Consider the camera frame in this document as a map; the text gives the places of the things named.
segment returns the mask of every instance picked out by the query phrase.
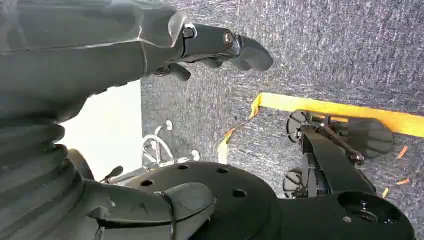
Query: metal rod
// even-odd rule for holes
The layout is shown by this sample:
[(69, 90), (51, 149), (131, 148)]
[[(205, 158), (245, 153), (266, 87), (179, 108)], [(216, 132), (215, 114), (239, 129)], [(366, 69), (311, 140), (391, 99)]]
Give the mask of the metal rod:
[(347, 144), (342, 137), (337, 135), (331, 128), (329, 128), (324, 123), (321, 123), (320, 127), (324, 129), (328, 134), (330, 134), (339, 144), (341, 144), (350, 154), (355, 155), (357, 160), (364, 160), (364, 156), (358, 151), (355, 150), (353, 147), (351, 147), (349, 144)]

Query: gray carpet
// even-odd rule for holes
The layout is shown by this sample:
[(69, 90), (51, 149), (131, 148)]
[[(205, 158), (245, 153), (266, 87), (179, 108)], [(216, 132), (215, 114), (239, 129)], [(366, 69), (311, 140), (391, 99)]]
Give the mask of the gray carpet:
[[(164, 133), (178, 157), (198, 149), (217, 159), (223, 134), (246, 119), (261, 92), (274, 92), (424, 116), (424, 3), (420, 0), (180, 0), (189, 22), (227, 27), (261, 42), (275, 58), (267, 72), (229, 64), (190, 64), (189, 82), (141, 82), (143, 132), (170, 119)], [(285, 136), (287, 112), (261, 113), (231, 139), (228, 161), (263, 178), (279, 196), (300, 152)], [(393, 152), (367, 162), (365, 174), (409, 217), (424, 239), (424, 141), (397, 134)], [(402, 160), (396, 155), (409, 150)], [(411, 182), (394, 185), (410, 176)]]

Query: bolt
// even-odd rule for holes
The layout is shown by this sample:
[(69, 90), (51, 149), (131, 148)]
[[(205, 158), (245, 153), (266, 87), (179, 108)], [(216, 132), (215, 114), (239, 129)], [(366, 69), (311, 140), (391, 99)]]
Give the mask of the bolt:
[(186, 39), (192, 38), (195, 36), (195, 33), (193, 30), (189, 27), (186, 27), (182, 30), (182, 36)]
[(166, 124), (166, 129), (167, 130), (169, 130), (169, 131), (172, 130), (173, 124), (172, 124), (172, 121), (171, 120), (166, 120), (165, 124)]
[(348, 216), (344, 216), (343, 221), (345, 221), (346, 223), (351, 223), (352, 222), (352, 218), (348, 217)]
[(362, 206), (362, 209), (367, 209), (367, 202), (366, 201), (364, 201), (364, 200), (361, 200), (360, 202), (359, 202), (360, 204), (361, 204), (361, 206)]
[(384, 221), (384, 223), (385, 223), (385, 224), (394, 224), (394, 223), (395, 223), (395, 220), (393, 220), (393, 219), (391, 219), (391, 218), (389, 217), (389, 218), (387, 218), (387, 220), (386, 220), (386, 221)]
[(199, 161), (200, 160), (200, 153), (197, 150), (191, 151), (191, 156), (193, 157), (193, 160), (194, 161)]
[(227, 45), (231, 45), (233, 44), (233, 35), (231, 34), (231, 32), (224, 32), (223, 34), (223, 38), (224, 38), (224, 43)]

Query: screw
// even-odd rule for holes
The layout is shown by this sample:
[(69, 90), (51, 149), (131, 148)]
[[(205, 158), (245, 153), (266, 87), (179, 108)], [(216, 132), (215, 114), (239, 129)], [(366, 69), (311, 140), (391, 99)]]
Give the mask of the screw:
[(348, 217), (348, 216), (344, 216), (343, 221), (345, 221), (346, 223), (351, 223), (352, 222), (352, 218)]
[(191, 155), (192, 155), (194, 161), (199, 161), (200, 160), (200, 153), (199, 153), (199, 151), (193, 150), (193, 151), (191, 151)]
[(385, 224), (394, 224), (395, 221), (389, 217), (389, 218), (387, 218), (387, 220), (384, 223)]
[(171, 120), (166, 120), (165, 124), (166, 124), (166, 129), (172, 130), (173, 124)]
[(362, 209), (367, 209), (367, 204), (368, 203), (366, 201), (361, 200), (359, 203), (362, 205)]
[(227, 45), (231, 45), (233, 44), (233, 35), (231, 34), (231, 32), (224, 32), (223, 34), (223, 38), (224, 38), (224, 43)]

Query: mounting hole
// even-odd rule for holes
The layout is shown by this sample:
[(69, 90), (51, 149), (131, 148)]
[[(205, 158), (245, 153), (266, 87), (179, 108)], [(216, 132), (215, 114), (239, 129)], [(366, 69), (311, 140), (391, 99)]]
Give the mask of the mounting hole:
[(243, 189), (235, 189), (232, 191), (232, 196), (235, 198), (244, 198), (248, 193)]
[(147, 186), (150, 186), (152, 184), (153, 184), (152, 180), (144, 180), (140, 183), (140, 185), (143, 186), (143, 187), (147, 187)]
[(226, 174), (226, 173), (228, 173), (228, 170), (227, 170), (227, 169), (225, 169), (225, 168), (218, 168), (218, 169), (216, 170), (216, 172), (217, 172), (217, 173), (220, 173), (220, 174)]
[(187, 165), (179, 165), (176, 168), (179, 169), (179, 170), (184, 170), (184, 169), (188, 169), (189, 166), (187, 166)]

